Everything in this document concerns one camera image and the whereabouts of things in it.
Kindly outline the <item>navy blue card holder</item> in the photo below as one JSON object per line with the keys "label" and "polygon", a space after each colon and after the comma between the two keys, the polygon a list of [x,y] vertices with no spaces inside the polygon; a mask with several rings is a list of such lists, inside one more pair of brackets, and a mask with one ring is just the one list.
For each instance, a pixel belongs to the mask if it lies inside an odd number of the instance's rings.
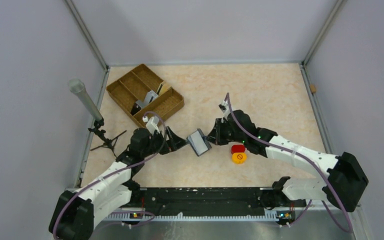
{"label": "navy blue card holder", "polygon": [[191,133],[186,140],[198,157],[212,148],[200,128],[197,128],[193,133]]}

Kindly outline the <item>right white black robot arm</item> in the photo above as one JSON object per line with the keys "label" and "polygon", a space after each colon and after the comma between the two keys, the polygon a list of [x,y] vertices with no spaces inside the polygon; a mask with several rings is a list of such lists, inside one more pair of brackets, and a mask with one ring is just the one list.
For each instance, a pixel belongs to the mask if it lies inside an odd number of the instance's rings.
{"label": "right white black robot arm", "polygon": [[279,180],[280,188],[273,192],[273,200],[279,206],[287,206],[293,200],[320,200],[337,208],[343,206],[351,213],[369,183],[353,154],[323,153],[293,143],[273,130],[257,127],[242,110],[216,118],[206,140],[218,146],[243,144],[252,154],[281,160],[315,177]]}

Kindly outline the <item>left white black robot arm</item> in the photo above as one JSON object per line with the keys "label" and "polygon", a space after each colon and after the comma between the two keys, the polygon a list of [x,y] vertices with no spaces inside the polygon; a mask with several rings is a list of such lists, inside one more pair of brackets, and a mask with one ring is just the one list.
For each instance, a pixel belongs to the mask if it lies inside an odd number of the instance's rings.
{"label": "left white black robot arm", "polygon": [[65,190],[58,198],[48,227],[56,240],[88,240],[96,226],[116,208],[134,207],[140,193],[126,184],[153,157],[175,152],[187,144],[168,126],[161,132],[137,128],[127,148],[88,185]]}

